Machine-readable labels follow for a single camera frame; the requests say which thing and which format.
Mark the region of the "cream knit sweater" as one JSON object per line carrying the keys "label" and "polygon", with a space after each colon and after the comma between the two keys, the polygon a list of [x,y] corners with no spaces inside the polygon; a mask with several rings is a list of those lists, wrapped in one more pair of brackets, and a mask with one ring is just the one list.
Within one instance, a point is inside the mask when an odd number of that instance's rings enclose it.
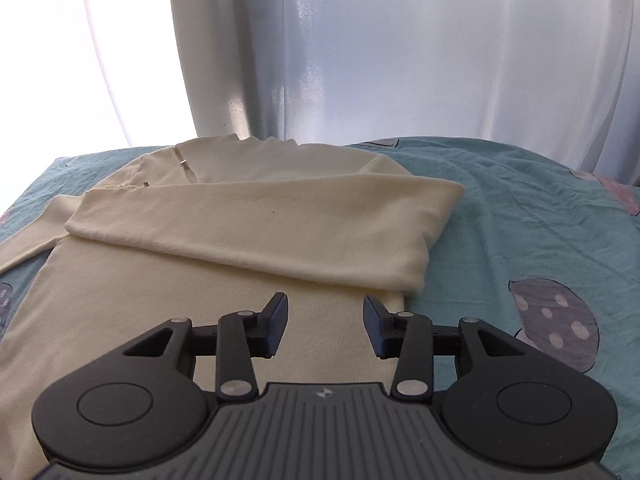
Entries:
{"label": "cream knit sweater", "polygon": [[47,255],[1,341],[2,477],[46,463],[30,413],[48,385],[170,318],[213,323],[284,292],[261,382],[389,382],[363,299],[399,310],[421,292],[463,192],[356,148],[208,136],[56,196],[1,245],[3,270]]}

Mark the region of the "teal printed bed sheet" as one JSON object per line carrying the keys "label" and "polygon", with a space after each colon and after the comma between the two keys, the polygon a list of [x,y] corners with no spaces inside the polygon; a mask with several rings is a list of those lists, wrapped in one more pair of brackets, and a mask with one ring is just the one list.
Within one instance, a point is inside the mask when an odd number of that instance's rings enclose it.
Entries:
{"label": "teal printed bed sheet", "polygon": [[[616,401],[620,421],[604,456],[622,479],[639,474],[639,192],[542,156],[473,140],[406,139],[357,150],[384,155],[416,177],[459,183],[463,195],[428,252],[424,286],[399,310],[437,324],[476,316],[590,375]],[[146,152],[139,157],[153,152]],[[70,179],[78,197],[124,166]],[[47,261],[1,267],[1,341]]]}

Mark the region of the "white sheer curtain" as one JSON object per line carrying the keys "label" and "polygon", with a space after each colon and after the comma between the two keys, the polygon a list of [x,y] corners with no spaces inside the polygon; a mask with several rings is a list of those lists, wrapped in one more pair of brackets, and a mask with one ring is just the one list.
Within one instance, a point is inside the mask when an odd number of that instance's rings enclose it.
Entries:
{"label": "white sheer curtain", "polygon": [[1,207],[55,159],[196,135],[170,0],[1,0]]}

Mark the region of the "grey blackout curtain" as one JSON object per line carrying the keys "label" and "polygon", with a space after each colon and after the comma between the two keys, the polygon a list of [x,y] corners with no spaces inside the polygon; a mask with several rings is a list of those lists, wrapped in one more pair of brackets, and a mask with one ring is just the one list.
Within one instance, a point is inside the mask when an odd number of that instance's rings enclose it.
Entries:
{"label": "grey blackout curtain", "polygon": [[170,0],[199,136],[456,136],[639,179],[639,0]]}

